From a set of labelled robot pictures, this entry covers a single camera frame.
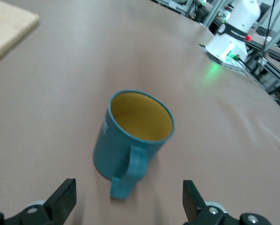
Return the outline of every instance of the red light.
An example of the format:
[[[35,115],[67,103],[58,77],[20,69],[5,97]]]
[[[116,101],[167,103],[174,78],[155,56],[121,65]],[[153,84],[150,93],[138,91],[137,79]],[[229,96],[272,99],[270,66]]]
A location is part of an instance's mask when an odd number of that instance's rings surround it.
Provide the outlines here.
[[[246,41],[251,41],[251,36],[249,35],[246,35],[246,38],[245,38]]]

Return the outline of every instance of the mug rim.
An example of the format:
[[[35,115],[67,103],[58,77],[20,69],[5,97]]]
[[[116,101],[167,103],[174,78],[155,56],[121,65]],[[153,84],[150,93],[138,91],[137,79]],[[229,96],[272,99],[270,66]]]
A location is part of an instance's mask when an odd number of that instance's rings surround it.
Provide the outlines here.
[[[128,133],[127,131],[125,131],[125,130],[116,122],[116,120],[115,120],[115,118],[114,118],[114,116],[113,116],[113,114],[112,114],[112,111],[111,111],[111,103],[112,103],[112,101],[114,100],[114,98],[115,98],[116,96],[118,96],[118,95],[120,95],[120,94],[123,94],[123,93],[128,93],[128,92],[138,93],[138,94],[145,95],[145,96],[147,96],[147,97],[153,99],[154,101],[158,102],[158,103],[167,111],[167,113],[169,114],[169,116],[170,116],[170,118],[171,118],[171,122],[172,122],[172,130],[171,130],[171,133],[170,133],[167,137],[165,137],[165,138],[163,138],[163,139],[161,139],[161,140],[158,140],[158,141],[150,141],[150,140],[141,139],[141,138],[138,138],[138,137],[136,137],[136,136],[134,136],[134,135]],[[161,101],[158,100],[157,98],[155,98],[155,97],[153,97],[153,96],[151,96],[151,95],[149,95],[149,94],[147,94],[147,93],[145,93],[145,92],[143,92],[143,91],[140,91],[140,90],[121,90],[121,91],[115,93],[114,95],[112,95],[112,97],[111,97],[110,100],[109,100],[109,104],[108,104],[108,112],[109,112],[109,115],[110,115],[112,121],[115,123],[115,125],[116,125],[125,135],[127,135],[127,136],[129,136],[130,138],[133,138],[133,139],[135,139],[135,140],[137,140],[137,141],[139,141],[139,142],[142,142],[142,143],[162,143],[162,142],[166,141],[167,139],[169,139],[169,138],[173,135],[173,133],[174,133],[174,131],[175,131],[175,126],[176,126],[176,124],[175,124],[173,115],[171,114],[170,110],[163,104],[163,102],[161,102]]]

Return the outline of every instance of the metal frame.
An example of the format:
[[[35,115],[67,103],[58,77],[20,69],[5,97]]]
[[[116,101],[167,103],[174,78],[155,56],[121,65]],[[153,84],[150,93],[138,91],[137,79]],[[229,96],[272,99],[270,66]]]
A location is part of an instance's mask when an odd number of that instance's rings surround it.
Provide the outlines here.
[[[270,6],[270,8],[266,11],[266,13],[264,13],[264,15],[262,16],[262,18],[259,20],[258,24],[255,25],[255,27],[253,28],[255,31],[265,22],[266,18],[268,17],[268,15],[271,13],[271,9],[272,6]]]
[[[280,29],[276,32],[275,36],[272,37],[272,40],[266,45],[264,52],[267,52],[270,48],[273,47],[280,40]]]
[[[246,41],[245,43],[246,43],[247,47],[249,47],[250,49],[253,50],[253,53],[250,55],[250,59],[248,59],[246,61],[246,63],[250,64],[251,61],[254,60],[259,55],[260,51],[263,48],[263,45],[259,44],[258,42],[255,42],[253,40],[251,40],[249,42]],[[276,52],[272,49],[269,49],[268,53],[271,56],[271,58],[276,59],[276,60],[280,60],[280,53],[278,53],[278,52]]]
[[[168,8],[171,8],[177,12],[179,12],[182,16],[188,16],[190,11],[190,6],[193,2],[193,0],[187,0],[186,4],[178,4],[177,2],[173,0],[154,0],[160,5],[164,5]]]
[[[271,25],[271,27],[270,27],[271,30],[272,30],[272,28],[274,27],[274,25],[275,25],[277,19],[279,18],[279,16],[280,16],[280,11],[277,13],[275,19],[274,19],[273,22],[272,22],[272,25]]]
[[[224,7],[224,5],[227,3],[227,0],[221,0],[218,1],[212,8],[212,10],[209,12],[209,14],[206,16],[203,25],[205,27],[209,27],[215,17],[217,16],[218,11]]]
[[[271,62],[268,61],[265,64],[264,68],[265,68],[265,70],[267,70],[270,73],[270,75],[272,75],[277,80],[277,82],[280,83],[280,70],[277,67],[275,67]],[[273,83],[271,86],[266,88],[265,91],[269,95],[271,95],[273,92],[275,92],[276,88],[274,88],[274,87],[275,87],[277,82]]]

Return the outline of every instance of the cable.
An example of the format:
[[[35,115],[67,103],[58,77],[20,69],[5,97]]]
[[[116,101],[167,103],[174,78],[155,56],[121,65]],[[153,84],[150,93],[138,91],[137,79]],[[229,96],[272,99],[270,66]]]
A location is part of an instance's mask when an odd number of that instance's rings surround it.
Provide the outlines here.
[[[274,5],[275,5],[275,0],[273,0],[273,4],[272,4],[272,8],[271,8],[271,13],[270,13],[270,17],[269,17],[269,22],[268,22],[268,27],[267,27],[267,32],[266,32],[266,36],[265,36],[265,41],[264,41],[264,44],[263,44],[263,48],[262,48],[262,52],[261,52],[261,57],[264,56],[264,50],[266,48],[266,41],[267,41],[267,37],[269,35],[269,28],[270,28],[270,23],[271,23],[271,17],[272,17],[272,14],[273,14],[273,9],[274,9]]]
[[[253,77],[253,79],[255,79],[255,81],[256,81],[263,89],[265,89],[264,86],[261,84],[261,82],[256,78],[256,75],[255,75],[255,73],[252,71],[252,69],[250,69],[249,66],[247,66],[246,63],[243,62],[242,59],[239,58],[238,61],[241,62],[242,66],[244,66],[246,69],[249,69],[248,73],[250,73],[250,75]]]
[[[246,63],[239,57],[239,55],[230,55],[230,57],[238,62],[242,63],[242,66],[244,66],[245,68],[249,69],[249,72],[251,73],[251,75],[255,76],[255,73],[253,72],[253,70],[246,65]]]

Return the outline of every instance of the screw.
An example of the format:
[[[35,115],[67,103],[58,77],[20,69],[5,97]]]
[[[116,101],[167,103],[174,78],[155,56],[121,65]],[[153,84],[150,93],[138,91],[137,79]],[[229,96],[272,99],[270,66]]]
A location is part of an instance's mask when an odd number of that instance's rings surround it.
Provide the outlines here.
[[[252,222],[253,224],[258,223],[258,219],[257,219],[255,216],[253,216],[253,215],[249,215],[247,218],[248,218],[248,220],[249,220],[250,222]]]
[[[31,213],[34,213],[34,212],[37,212],[37,208],[31,208],[27,211],[27,213],[31,214]]]
[[[214,214],[214,215],[218,214],[218,210],[216,208],[214,208],[214,207],[210,207],[209,208],[209,212]]]

